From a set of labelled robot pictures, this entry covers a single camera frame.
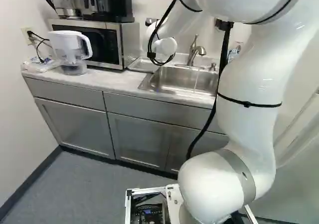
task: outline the kitchen sink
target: kitchen sink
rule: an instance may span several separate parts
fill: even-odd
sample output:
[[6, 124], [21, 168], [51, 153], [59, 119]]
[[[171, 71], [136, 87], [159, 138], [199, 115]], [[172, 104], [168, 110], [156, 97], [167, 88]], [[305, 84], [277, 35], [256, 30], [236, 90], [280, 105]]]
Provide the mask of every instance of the kitchen sink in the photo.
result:
[[162, 66], [148, 74], [139, 89], [184, 97], [211, 98], [216, 96], [218, 74], [194, 67]]

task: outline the baseboard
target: baseboard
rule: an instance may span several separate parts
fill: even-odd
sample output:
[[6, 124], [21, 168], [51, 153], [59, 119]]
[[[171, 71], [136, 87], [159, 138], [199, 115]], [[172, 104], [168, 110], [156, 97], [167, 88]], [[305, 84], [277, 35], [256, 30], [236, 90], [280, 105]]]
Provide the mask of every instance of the baseboard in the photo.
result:
[[156, 169], [153, 169], [153, 168], [148, 168], [148, 167], [145, 167], [145, 166], [141, 166], [141, 165], [137, 165], [137, 164], [133, 164], [133, 163], [129, 163], [129, 162], [124, 162], [124, 161], [121, 161], [121, 160], [114, 160], [114, 159], [109, 159], [109, 158], [106, 158], [106, 157], [97, 156], [95, 154], [86, 153], [84, 151], [72, 149], [72, 148], [69, 148], [69, 147], [66, 147], [66, 146], [62, 146], [61, 148], [65, 152], [73, 153], [73, 154], [80, 155], [80, 156], [83, 156], [83, 157], [87, 157], [87, 158], [90, 158], [90, 159], [94, 159], [94, 160], [97, 160], [97, 161], [100, 161], [100, 162], [114, 164], [114, 165], [120, 165], [120, 166], [123, 166], [123, 167], [126, 167], [126, 168], [131, 168], [131, 169], [134, 169], [134, 170], [138, 170], [138, 171], [141, 171], [141, 172], [151, 173], [151, 174], [154, 174], [154, 175], [157, 175], [157, 176], [161, 176], [161, 177], [164, 177], [164, 178], [170, 178], [170, 179], [177, 180], [177, 174], [168, 173], [168, 172], [165, 172], [165, 171], [160, 171], [160, 170], [156, 170]]
[[53, 163], [53, 161], [62, 152], [58, 146], [50, 155], [31, 173], [31, 175], [21, 184], [20, 187], [9, 197], [9, 199], [0, 207], [0, 222], [6, 217], [11, 208], [19, 201], [31, 185], [41, 176], [41, 174]]
[[[239, 213], [240, 216], [248, 218], [246, 214]], [[278, 220], [273, 220], [269, 218], [261, 218], [261, 217], [255, 217], [258, 221], [264, 221], [268, 222], [271, 224], [298, 224], [298, 223], [290, 223], [290, 222], [285, 222], [285, 221], [278, 221]]]

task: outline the microwave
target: microwave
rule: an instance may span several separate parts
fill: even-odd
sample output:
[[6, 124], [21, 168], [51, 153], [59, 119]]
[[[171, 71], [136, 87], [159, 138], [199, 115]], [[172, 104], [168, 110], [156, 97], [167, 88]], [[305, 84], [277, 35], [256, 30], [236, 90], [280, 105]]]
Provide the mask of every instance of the microwave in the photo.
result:
[[79, 31], [90, 39], [93, 55], [86, 60], [89, 66], [123, 70], [140, 57], [138, 22], [49, 19], [49, 23], [53, 31]]

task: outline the floor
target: floor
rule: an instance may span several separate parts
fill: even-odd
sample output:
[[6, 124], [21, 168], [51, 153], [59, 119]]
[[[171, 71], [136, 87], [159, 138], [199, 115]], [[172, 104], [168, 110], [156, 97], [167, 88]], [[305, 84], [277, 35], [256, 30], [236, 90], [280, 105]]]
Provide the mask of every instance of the floor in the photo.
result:
[[176, 181], [63, 152], [1, 224], [124, 224], [126, 189], [173, 183]]

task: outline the gray countertop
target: gray countertop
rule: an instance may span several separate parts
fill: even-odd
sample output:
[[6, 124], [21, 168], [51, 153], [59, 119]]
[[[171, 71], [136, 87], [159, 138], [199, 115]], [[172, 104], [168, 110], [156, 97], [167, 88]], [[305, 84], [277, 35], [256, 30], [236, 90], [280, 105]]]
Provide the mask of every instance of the gray countertop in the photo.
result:
[[60, 68], [56, 68], [45, 73], [32, 73], [28, 71], [22, 71], [22, 75], [24, 77], [65, 85], [72, 85], [120, 95], [128, 95], [133, 97], [146, 98], [188, 106], [196, 106], [207, 109], [211, 109], [214, 103], [214, 98], [201, 99], [139, 90], [138, 86], [147, 74], [130, 70], [105, 71], [88, 69], [88, 72], [84, 75], [67, 76], [60, 71]]

